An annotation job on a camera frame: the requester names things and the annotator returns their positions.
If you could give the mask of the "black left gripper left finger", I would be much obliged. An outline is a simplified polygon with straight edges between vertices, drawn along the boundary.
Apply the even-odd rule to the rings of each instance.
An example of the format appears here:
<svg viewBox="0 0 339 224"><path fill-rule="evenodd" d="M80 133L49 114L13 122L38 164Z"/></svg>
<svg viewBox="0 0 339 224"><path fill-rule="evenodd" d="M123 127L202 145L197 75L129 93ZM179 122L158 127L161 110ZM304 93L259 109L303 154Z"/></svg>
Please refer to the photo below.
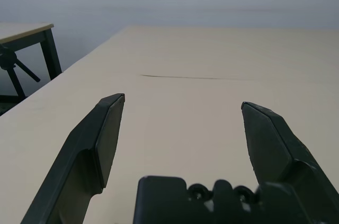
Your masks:
<svg viewBox="0 0 339 224"><path fill-rule="evenodd" d="M22 223L83 223L107 186L124 102L123 93L101 99L70 132Z"/></svg>

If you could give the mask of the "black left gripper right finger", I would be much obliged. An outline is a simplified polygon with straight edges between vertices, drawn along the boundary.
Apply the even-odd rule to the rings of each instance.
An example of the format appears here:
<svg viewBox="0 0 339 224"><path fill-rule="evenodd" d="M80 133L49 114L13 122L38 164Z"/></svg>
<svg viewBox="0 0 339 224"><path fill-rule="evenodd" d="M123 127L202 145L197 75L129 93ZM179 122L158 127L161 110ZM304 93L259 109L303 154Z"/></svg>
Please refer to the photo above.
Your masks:
<svg viewBox="0 0 339 224"><path fill-rule="evenodd" d="M251 102L241 110L258 183L287 183L313 222L338 223L338 192L284 118Z"/></svg>

